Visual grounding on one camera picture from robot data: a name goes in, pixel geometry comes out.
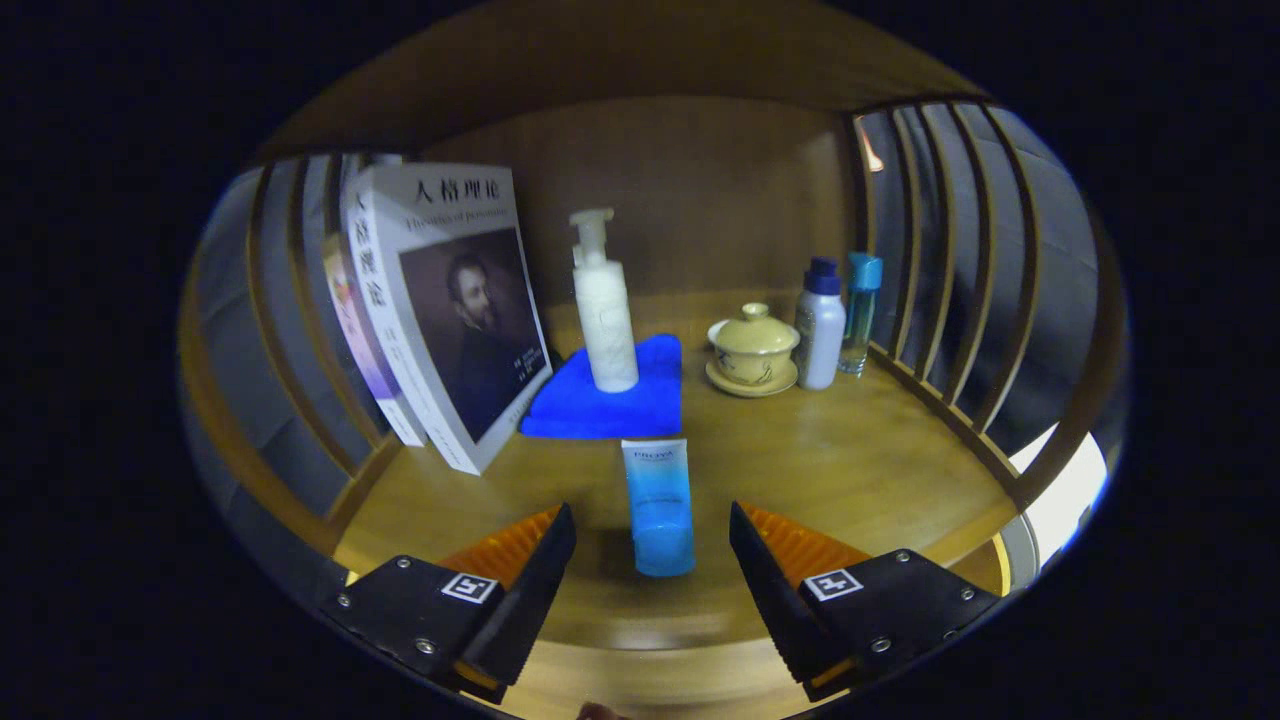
portrait on book cover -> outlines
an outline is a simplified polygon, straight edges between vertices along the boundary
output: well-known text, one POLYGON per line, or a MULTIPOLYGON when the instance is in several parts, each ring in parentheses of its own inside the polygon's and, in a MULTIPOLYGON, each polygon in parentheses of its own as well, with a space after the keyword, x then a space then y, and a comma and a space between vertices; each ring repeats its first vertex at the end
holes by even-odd
POLYGON ((547 365, 515 228, 401 254, 404 286, 474 442, 547 365))

cleanser tube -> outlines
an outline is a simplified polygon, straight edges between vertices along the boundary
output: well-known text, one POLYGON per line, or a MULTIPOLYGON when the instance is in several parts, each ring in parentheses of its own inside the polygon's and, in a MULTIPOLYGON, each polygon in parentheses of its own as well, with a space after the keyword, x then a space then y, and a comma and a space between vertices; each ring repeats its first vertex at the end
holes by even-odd
POLYGON ((669 578, 694 569, 687 447, 684 438, 622 441, 636 570, 645 575, 669 578))

white bottle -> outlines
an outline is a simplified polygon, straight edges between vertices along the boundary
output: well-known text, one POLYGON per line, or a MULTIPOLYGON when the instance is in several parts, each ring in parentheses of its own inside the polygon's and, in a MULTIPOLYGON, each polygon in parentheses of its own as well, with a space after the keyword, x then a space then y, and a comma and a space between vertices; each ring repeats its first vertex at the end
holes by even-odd
POLYGON ((796 300, 800 345, 794 357, 805 389, 823 389, 836 379, 840 342, 845 337, 845 305, 840 301, 836 261, 814 258, 804 274, 804 292, 796 300))
POLYGON ((612 219, 613 208, 579 210, 568 217, 579 236, 573 246, 573 295, 595 388, 625 392, 640 382, 640 372, 622 263, 604 258, 604 222, 612 219))

glass bottle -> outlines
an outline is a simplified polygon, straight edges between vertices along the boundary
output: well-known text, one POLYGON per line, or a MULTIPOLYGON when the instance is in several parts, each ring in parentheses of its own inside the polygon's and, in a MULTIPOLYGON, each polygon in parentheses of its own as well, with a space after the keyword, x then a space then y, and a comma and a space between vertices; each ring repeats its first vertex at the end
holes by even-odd
POLYGON ((845 314, 845 337, 840 343, 840 363, 836 369, 860 378, 867 366, 876 295, 879 293, 884 263, 865 252, 850 252, 849 263, 849 311, 845 314))

colorful book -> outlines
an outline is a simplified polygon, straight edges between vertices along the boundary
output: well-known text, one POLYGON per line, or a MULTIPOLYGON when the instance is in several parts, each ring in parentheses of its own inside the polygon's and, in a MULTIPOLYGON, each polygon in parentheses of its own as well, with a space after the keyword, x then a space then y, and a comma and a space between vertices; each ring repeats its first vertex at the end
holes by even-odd
POLYGON ((426 430, 413 415, 404 393, 401 392, 390 364, 378 343, 374 325, 360 296, 360 284, 351 258, 351 246, 343 233, 333 233, 324 240, 324 274, 329 286, 329 299, 338 314, 347 347, 356 359, 356 366, 369 386, 369 392, 387 418, 402 443, 422 447, 426 430))
POLYGON ((361 297, 413 415, 480 474, 550 377, 511 170, 375 165, 343 191, 361 297))

